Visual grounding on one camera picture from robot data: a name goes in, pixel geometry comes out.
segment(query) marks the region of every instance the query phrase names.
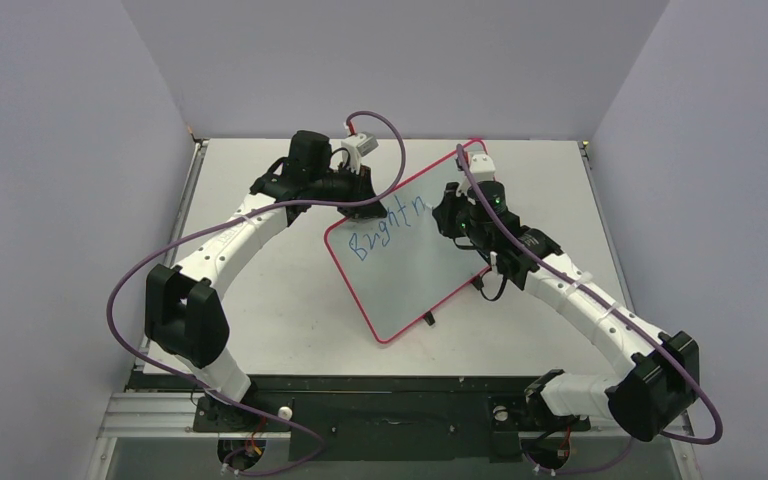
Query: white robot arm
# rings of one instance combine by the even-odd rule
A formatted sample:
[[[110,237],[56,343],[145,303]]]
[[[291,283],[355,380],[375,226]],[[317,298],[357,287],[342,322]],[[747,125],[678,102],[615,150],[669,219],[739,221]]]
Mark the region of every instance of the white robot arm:
[[[361,165],[361,157],[377,145],[369,133],[351,135],[342,141],[343,159],[332,169],[331,157],[337,151],[331,151],[329,139],[314,132],[296,133],[288,156],[255,181],[231,219],[284,200],[350,202],[374,197],[371,173],[369,167]],[[279,166],[281,172],[276,174]],[[155,266],[146,279],[146,336],[214,391],[241,400],[252,382],[226,348],[230,330],[221,299],[266,242],[307,208],[276,208],[246,218],[215,234],[172,268]],[[386,216],[379,202],[339,210],[351,218]]]
[[[520,224],[507,209],[504,186],[495,181],[493,160],[471,154],[470,171],[494,212],[525,247],[572,284],[560,281],[546,268],[515,247],[491,221],[466,180],[450,183],[439,206],[433,209],[440,233],[452,239],[466,237],[487,263],[520,290],[555,309],[608,359],[611,375],[575,375],[553,370],[526,390],[529,414],[548,428],[571,416],[593,416],[617,421],[633,437],[649,441],[696,400],[696,393],[637,333],[612,315],[618,310],[662,346],[698,382],[698,347],[687,334],[666,334],[635,316],[593,282],[561,247],[540,230]],[[610,308],[586,295],[587,287]]]

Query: black metal frame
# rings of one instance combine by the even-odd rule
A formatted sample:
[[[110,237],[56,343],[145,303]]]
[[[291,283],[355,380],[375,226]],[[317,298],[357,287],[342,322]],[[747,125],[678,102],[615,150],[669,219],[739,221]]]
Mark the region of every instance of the black metal frame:
[[[320,461],[430,461],[486,457],[521,462],[520,432],[542,432],[525,403],[525,389],[537,377],[302,376],[252,375],[256,390],[245,402],[277,412],[293,410],[293,420],[325,438]],[[178,377],[133,372],[131,390],[192,391]],[[499,421],[494,409],[502,407]],[[203,396],[194,415],[196,432],[251,431],[257,418]],[[588,430],[586,420],[575,425]],[[275,422],[263,431],[286,432]],[[317,445],[291,431],[290,459]]]

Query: blue marker writing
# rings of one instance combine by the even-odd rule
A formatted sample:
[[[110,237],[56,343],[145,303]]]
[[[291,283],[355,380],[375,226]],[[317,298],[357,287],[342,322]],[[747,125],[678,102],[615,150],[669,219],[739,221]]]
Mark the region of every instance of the blue marker writing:
[[[417,196],[413,201],[413,211],[419,215],[419,207],[417,205],[422,205],[422,211],[425,211],[425,202],[422,201],[422,197],[420,196]]]
[[[357,233],[353,233],[352,238],[349,239],[349,248],[351,248],[352,251],[355,252],[355,255],[358,256],[361,262],[366,260],[366,256],[369,254],[369,252],[365,248],[358,245]]]
[[[381,235],[375,234],[374,237],[370,236],[368,233],[363,234],[364,237],[366,237],[366,241],[369,242],[369,249],[372,250],[375,248],[375,241],[381,238]]]
[[[387,234],[387,238],[381,240],[381,246],[386,247],[387,244],[390,243],[390,230],[387,228],[387,222],[384,220],[378,222],[378,229],[381,230],[381,233]]]
[[[387,209],[387,219],[390,220],[390,226],[393,226],[393,221],[395,221],[396,222],[396,226],[397,227],[401,227],[401,225],[399,225],[399,219],[396,218],[396,214],[392,210],[390,210],[389,208]]]
[[[405,214],[405,208],[407,207],[402,205],[402,202],[401,200],[399,200],[398,195],[393,195],[393,196],[396,197],[396,205],[399,206],[399,213],[402,214],[402,218],[405,220],[405,226],[410,227],[410,223],[408,223],[408,216]]]

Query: white enclosure wall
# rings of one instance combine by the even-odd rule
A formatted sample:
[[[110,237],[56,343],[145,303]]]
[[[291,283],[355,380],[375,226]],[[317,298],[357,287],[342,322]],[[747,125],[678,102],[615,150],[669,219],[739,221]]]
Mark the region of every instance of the white enclosure wall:
[[[666,3],[123,0],[196,136],[273,138],[589,138]]]
[[[701,346],[703,474],[768,478],[768,1],[671,1],[592,146],[636,307]]]
[[[168,239],[192,148],[118,0],[0,0],[0,479],[83,478],[132,361],[106,297]]]

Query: purple cable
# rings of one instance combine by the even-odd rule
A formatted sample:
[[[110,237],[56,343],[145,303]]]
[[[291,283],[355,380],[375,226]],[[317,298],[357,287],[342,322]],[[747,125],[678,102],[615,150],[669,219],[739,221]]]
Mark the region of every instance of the purple cable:
[[[625,457],[628,456],[629,453],[631,453],[631,447],[634,446],[634,438],[629,437],[628,443],[626,444],[625,448],[622,452],[620,452],[619,455],[617,455],[613,460],[611,460],[608,463],[605,463],[603,465],[599,465],[598,467],[586,467],[586,468],[574,468],[571,470],[555,470],[555,475],[587,475],[588,473],[599,473],[604,472],[605,470],[608,470],[609,468],[613,468],[618,463],[625,460]],[[533,458],[531,458],[528,455],[528,452],[525,453],[525,458],[528,459],[529,462],[533,463],[534,465],[537,465],[540,468],[541,472],[552,472],[551,468],[546,468],[537,462],[534,461]]]
[[[127,350],[131,355],[143,360],[144,362],[148,363],[149,365],[154,365],[155,367],[163,370],[164,372],[171,373],[173,375],[177,375],[178,377],[183,378],[184,380],[190,381],[205,391],[211,391],[211,395],[218,398],[219,400],[222,400],[223,402],[226,402],[230,405],[233,405],[237,408],[240,408],[242,410],[245,410],[247,412],[253,413],[255,415],[259,415],[261,417],[266,417],[270,420],[283,423],[284,425],[289,426],[290,428],[295,428],[297,430],[300,430],[311,437],[315,438],[319,442],[319,446],[314,450],[312,453],[305,455],[304,457],[296,460],[295,462],[292,462],[290,464],[284,465],[283,467],[279,467],[273,470],[268,470],[265,472],[251,472],[247,473],[245,471],[240,472],[243,476],[249,476],[249,477],[266,477],[269,475],[274,475],[276,473],[281,473],[284,471],[287,471],[291,468],[297,467],[308,460],[316,457],[319,455],[324,449],[325,449],[325,439],[322,438],[318,433],[314,432],[313,430],[303,426],[299,425],[296,422],[292,422],[290,420],[284,420],[283,418],[278,417],[277,415],[273,415],[271,413],[264,412],[262,410],[258,410],[256,408],[250,407],[248,405],[244,405],[236,400],[233,400],[231,398],[228,398],[224,394],[217,392],[211,388],[210,385],[207,385],[206,383],[202,382],[201,380],[195,378],[193,375],[184,373],[180,370],[176,370],[168,365],[164,365],[157,360],[154,360],[150,358],[148,355],[143,354],[136,348],[134,348],[130,343],[128,343],[125,338],[122,337],[122,335],[119,333],[119,330],[116,328],[116,323],[113,320],[113,304],[116,301],[116,296],[119,294],[119,291],[122,290],[122,287],[125,285],[125,283],[134,276],[141,268],[148,265],[152,260],[159,257],[160,255],[166,253],[169,250],[172,250],[175,247],[178,247],[184,243],[187,243],[191,240],[195,240],[196,238],[203,237],[205,235],[209,235],[214,232],[218,232],[220,230],[225,230],[226,228],[233,227],[234,225],[237,225],[238,223],[245,222],[247,218],[249,217],[256,217],[262,213],[268,212],[270,210],[275,210],[276,208],[284,208],[284,207],[290,207],[293,205],[320,205],[320,206],[326,206],[326,207],[362,207],[364,205],[369,205],[370,203],[375,203],[382,198],[386,197],[390,194],[398,185],[399,182],[402,179],[402,175],[405,172],[405,165],[407,163],[407,151],[405,149],[405,142],[402,139],[402,136],[399,134],[399,131],[396,130],[396,127],[390,123],[389,120],[384,118],[382,115],[370,112],[366,110],[362,110],[359,112],[355,112],[351,115],[349,115],[346,118],[346,123],[348,124],[353,118],[358,116],[367,116],[367,117],[373,117],[381,122],[383,122],[387,127],[393,132],[393,136],[396,138],[396,141],[399,143],[399,148],[401,149],[402,158],[401,158],[401,164],[399,165],[399,173],[396,175],[396,179],[393,180],[393,183],[390,184],[387,189],[382,192],[380,195],[376,195],[370,199],[362,200],[359,202],[328,202],[328,201],[322,201],[322,200],[288,200],[285,202],[279,202],[279,203],[273,203],[271,205],[267,205],[265,207],[256,208],[252,210],[251,212],[248,212],[246,215],[235,218],[233,220],[229,220],[225,223],[221,223],[219,225],[215,225],[210,228],[206,228],[204,230],[200,230],[195,233],[191,233],[187,236],[181,237],[178,240],[175,240],[174,242],[170,243],[169,245],[166,245],[165,247],[162,247],[158,250],[155,250],[154,252],[148,254],[145,258],[139,261],[136,265],[131,267],[130,270],[128,270],[127,273],[125,273],[124,276],[122,276],[121,279],[119,279],[118,282],[116,282],[116,286],[113,287],[113,290],[110,292],[110,296],[107,298],[107,328],[110,330],[110,333],[113,335],[113,338],[116,339],[116,341],[119,343],[119,345],[122,346],[125,350]],[[242,449],[234,450],[233,452],[229,453],[225,459],[223,460],[223,463],[229,464],[231,460],[234,458],[235,455],[239,454],[242,451]]]
[[[469,171],[469,160],[467,160],[466,152],[464,151],[464,147],[461,144],[458,144],[457,147],[458,151],[458,162],[460,163],[461,167],[463,168],[464,173],[466,174],[466,178],[469,180],[470,186],[472,186],[472,189],[475,191],[476,197],[478,197],[478,200],[481,202],[481,205],[484,206],[484,209],[487,211],[487,214],[490,215],[490,219],[493,220],[493,223],[496,224],[496,227],[499,228],[499,230],[502,232],[502,234],[507,238],[512,244],[516,245],[518,249],[522,251],[522,253],[528,255],[532,260],[534,260],[538,265],[540,265],[542,268],[545,268],[549,272],[552,273],[552,275],[558,277],[559,279],[563,280],[567,283],[575,283],[575,280],[567,276],[564,272],[561,272],[560,270],[552,267],[548,263],[544,262],[543,259],[535,255],[531,250],[525,248],[525,245],[522,244],[517,238],[505,227],[505,224],[502,223],[502,220],[499,218],[498,215],[496,215],[496,212],[493,211],[493,207],[490,206],[490,202],[487,201],[487,198],[484,196],[484,193],[481,191],[480,188],[478,188],[478,182],[475,180],[475,176],[472,174],[472,172]],[[581,291],[586,293],[590,298],[592,298],[596,303],[601,305],[605,310],[608,310],[611,308],[611,304],[606,302],[605,299],[600,297],[596,292],[594,292],[592,289],[588,288],[586,285],[579,285],[578,287]],[[621,321],[623,324],[625,324],[627,327],[629,327],[631,330],[634,331],[634,333],[640,335],[643,340],[646,340],[646,343],[649,345],[652,345],[652,348],[655,349],[656,352],[661,354],[664,359],[666,359],[670,365],[672,365],[673,368],[676,369],[676,371],[681,375],[681,378],[687,382],[688,385],[690,385],[690,388],[693,389],[694,392],[696,392],[697,395],[699,395],[699,399],[702,400],[702,403],[705,404],[705,406],[708,408],[708,411],[711,412],[711,417],[714,419],[714,434],[711,435],[708,438],[696,438],[696,437],[689,437],[686,435],[678,435],[675,433],[670,432],[661,432],[661,435],[671,438],[673,440],[678,440],[681,442],[687,442],[687,443],[694,443],[696,445],[711,445],[714,443],[717,443],[720,441],[720,439],[723,437],[723,420],[720,418],[720,412],[717,411],[717,407],[714,406],[714,402],[711,401],[711,399],[708,397],[708,395],[702,391],[702,387],[699,386],[698,383],[696,383],[696,380],[693,379],[693,377],[690,375],[690,373],[685,370],[683,366],[681,366],[680,363],[678,363],[678,360],[673,358],[672,355],[670,355],[664,347],[661,346],[660,343],[658,343],[654,338],[650,337],[649,334],[647,334],[642,328],[638,327],[637,324],[632,322],[631,320],[625,318],[625,315],[619,312],[619,310],[613,310],[611,312],[619,321]]]

